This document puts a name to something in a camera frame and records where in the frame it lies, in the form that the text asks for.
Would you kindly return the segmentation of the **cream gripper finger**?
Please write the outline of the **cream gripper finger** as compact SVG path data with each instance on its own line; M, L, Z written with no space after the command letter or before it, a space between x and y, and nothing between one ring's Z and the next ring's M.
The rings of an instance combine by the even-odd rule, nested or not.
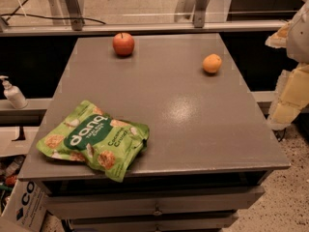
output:
M274 131L285 129L308 104L309 65L299 63L291 72L283 70L278 77L268 111L268 126Z
M288 31L290 28L290 22L287 22L280 29L278 29L275 33L269 36L265 42L266 46L273 48L285 48L287 43Z

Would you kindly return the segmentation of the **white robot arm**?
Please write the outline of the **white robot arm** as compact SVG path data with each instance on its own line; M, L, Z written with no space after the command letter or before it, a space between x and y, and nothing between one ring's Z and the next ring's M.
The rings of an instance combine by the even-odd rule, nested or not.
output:
M309 2L291 21L268 37L266 45L285 48L287 56L297 61L295 69L283 70L279 75L268 111L268 126L281 131L309 104Z

